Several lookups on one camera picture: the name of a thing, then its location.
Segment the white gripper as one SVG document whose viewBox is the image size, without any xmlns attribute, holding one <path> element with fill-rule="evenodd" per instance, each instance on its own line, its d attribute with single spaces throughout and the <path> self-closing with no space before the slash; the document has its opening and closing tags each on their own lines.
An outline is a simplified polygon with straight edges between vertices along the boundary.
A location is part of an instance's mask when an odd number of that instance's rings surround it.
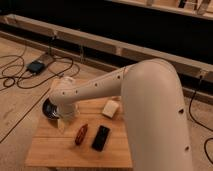
<svg viewBox="0 0 213 171">
<path fill-rule="evenodd" d="M 64 133 L 69 128 L 78 113 L 79 110 L 76 103 L 59 105 L 57 107 L 56 114 L 59 117 L 57 123 L 61 133 Z"/>
</svg>

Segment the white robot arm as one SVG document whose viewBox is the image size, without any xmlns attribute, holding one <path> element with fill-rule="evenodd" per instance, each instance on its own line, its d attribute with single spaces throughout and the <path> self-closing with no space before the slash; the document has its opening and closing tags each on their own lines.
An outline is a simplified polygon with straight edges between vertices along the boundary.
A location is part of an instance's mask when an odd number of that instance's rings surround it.
<svg viewBox="0 0 213 171">
<path fill-rule="evenodd" d="M 134 171 L 193 171 L 180 79 L 165 60 L 129 65 L 77 84 L 65 77 L 51 87 L 51 103 L 61 116 L 87 99 L 121 98 Z"/>
</svg>

